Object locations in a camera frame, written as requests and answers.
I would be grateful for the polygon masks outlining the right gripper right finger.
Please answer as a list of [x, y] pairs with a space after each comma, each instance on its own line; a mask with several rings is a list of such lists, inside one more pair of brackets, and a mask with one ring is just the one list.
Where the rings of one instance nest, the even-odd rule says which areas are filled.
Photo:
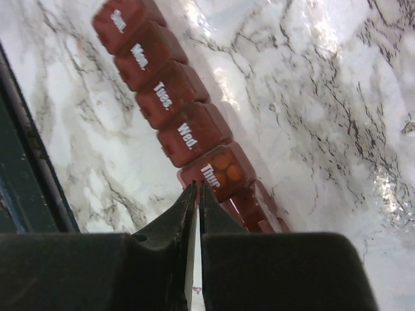
[[259, 310], [259, 253], [250, 234], [200, 187], [202, 291], [207, 310]]

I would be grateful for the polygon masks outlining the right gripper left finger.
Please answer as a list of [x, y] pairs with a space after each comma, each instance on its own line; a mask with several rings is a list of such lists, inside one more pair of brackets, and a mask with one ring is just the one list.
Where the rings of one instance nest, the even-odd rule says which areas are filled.
[[146, 227], [137, 240], [136, 281], [142, 310], [190, 310], [195, 259], [196, 183]]

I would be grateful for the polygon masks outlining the red weekly pill organizer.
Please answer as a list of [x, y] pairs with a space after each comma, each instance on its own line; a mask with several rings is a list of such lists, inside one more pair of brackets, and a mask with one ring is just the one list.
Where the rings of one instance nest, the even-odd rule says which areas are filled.
[[183, 186], [211, 187], [247, 230], [288, 231], [276, 204], [153, 1], [106, 1], [92, 25]]

